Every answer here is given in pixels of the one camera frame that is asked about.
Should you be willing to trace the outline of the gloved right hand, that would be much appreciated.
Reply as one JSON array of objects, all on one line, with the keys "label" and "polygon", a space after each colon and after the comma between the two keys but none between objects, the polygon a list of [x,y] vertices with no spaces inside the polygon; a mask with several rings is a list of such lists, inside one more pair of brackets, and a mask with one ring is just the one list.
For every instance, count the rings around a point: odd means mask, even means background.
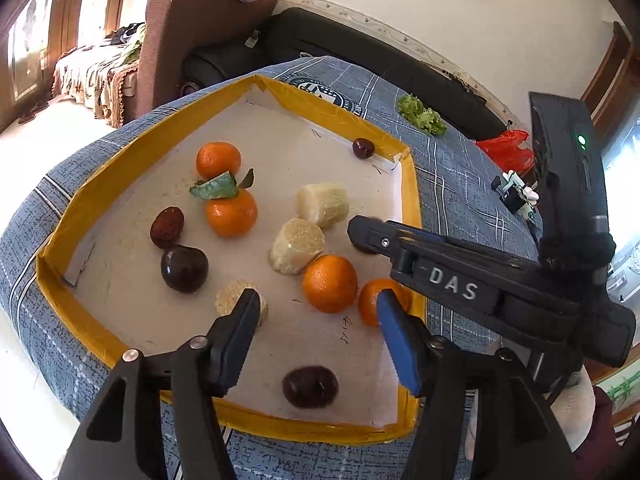
[{"label": "gloved right hand", "polygon": [[568,386],[554,401],[551,409],[570,450],[575,452],[586,440],[596,410],[596,396],[584,366],[572,375]]}]

